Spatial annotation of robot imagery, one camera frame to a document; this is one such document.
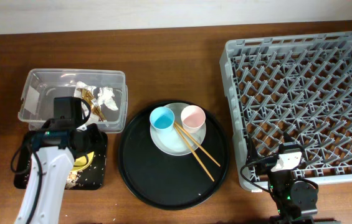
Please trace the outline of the yellow bowl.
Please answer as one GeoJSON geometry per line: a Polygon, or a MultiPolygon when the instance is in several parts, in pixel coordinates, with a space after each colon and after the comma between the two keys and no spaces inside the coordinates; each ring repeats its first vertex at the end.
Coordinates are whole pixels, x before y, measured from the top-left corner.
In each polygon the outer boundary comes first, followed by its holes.
{"type": "Polygon", "coordinates": [[[94,152],[90,152],[86,156],[77,158],[71,171],[78,172],[86,169],[92,163],[94,154],[94,152]]]}

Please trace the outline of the gold brown snack wrapper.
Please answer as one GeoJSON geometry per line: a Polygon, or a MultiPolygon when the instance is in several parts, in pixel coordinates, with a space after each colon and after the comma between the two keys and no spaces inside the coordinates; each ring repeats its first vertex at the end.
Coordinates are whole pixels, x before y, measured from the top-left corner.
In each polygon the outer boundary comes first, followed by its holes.
{"type": "Polygon", "coordinates": [[[94,97],[90,90],[81,89],[82,99],[85,100],[91,109],[90,119],[93,121],[106,121],[104,114],[102,113],[101,106],[98,104],[97,99],[94,97]]]}

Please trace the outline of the food scraps and rice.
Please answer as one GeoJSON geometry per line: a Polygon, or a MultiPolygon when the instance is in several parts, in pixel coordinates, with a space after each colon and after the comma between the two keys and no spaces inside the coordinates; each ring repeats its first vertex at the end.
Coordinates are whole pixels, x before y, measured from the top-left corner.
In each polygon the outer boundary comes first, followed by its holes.
{"type": "Polygon", "coordinates": [[[71,188],[75,187],[77,180],[78,180],[77,172],[72,171],[67,177],[65,188],[71,189],[71,188]]]}

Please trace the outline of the white paper napkin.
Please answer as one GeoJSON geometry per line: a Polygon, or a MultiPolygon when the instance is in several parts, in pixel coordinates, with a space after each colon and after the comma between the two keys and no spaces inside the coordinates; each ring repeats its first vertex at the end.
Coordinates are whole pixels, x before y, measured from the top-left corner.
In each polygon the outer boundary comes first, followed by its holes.
{"type": "MultiPolygon", "coordinates": [[[[87,89],[92,92],[94,97],[97,99],[98,104],[101,106],[102,113],[104,114],[106,121],[110,120],[110,112],[118,112],[119,108],[115,102],[115,93],[113,88],[110,87],[96,87],[92,85],[87,85],[84,82],[77,82],[74,91],[74,97],[81,98],[81,89],[87,89]]],[[[89,104],[82,103],[83,116],[89,115],[87,123],[96,123],[98,121],[93,121],[90,119],[91,109],[89,104]]]]}

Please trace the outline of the pink plastic cup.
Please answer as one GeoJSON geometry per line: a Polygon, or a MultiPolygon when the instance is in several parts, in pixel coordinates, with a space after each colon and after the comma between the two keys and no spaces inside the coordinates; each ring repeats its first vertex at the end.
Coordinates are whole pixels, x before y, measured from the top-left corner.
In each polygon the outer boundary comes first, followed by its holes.
{"type": "Polygon", "coordinates": [[[196,133],[205,123],[206,114],[204,110],[196,105],[189,105],[181,112],[183,128],[189,133],[196,133]]]}

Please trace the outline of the light blue plastic cup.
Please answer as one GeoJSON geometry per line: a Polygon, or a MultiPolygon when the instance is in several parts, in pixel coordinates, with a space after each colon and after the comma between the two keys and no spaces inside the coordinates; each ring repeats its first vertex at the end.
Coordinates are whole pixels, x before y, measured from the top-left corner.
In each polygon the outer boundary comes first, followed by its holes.
{"type": "Polygon", "coordinates": [[[155,131],[164,134],[173,130],[175,115],[171,109],[160,106],[150,113],[149,120],[155,131]]]}

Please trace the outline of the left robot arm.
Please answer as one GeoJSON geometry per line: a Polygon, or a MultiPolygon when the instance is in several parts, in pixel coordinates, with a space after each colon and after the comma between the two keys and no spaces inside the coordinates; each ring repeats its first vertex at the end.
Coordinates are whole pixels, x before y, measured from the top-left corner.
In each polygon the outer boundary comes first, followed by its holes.
{"type": "Polygon", "coordinates": [[[108,139],[95,123],[87,124],[88,102],[73,96],[54,99],[54,116],[40,129],[25,134],[21,149],[31,163],[16,223],[57,223],[67,177],[76,159],[106,148],[108,139]]]}

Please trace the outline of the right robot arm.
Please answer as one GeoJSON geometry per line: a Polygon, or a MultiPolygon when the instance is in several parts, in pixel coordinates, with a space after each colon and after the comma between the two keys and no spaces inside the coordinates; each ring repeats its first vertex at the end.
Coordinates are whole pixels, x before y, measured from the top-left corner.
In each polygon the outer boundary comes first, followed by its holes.
{"type": "Polygon", "coordinates": [[[245,178],[248,183],[269,193],[278,210],[277,216],[269,218],[270,223],[313,223],[318,213],[318,184],[298,178],[292,172],[300,165],[303,147],[287,133],[283,133],[284,142],[278,151],[265,157],[259,157],[251,136],[248,136],[248,158],[240,171],[253,167],[256,175],[267,175],[267,188],[263,188],[245,178]]]}

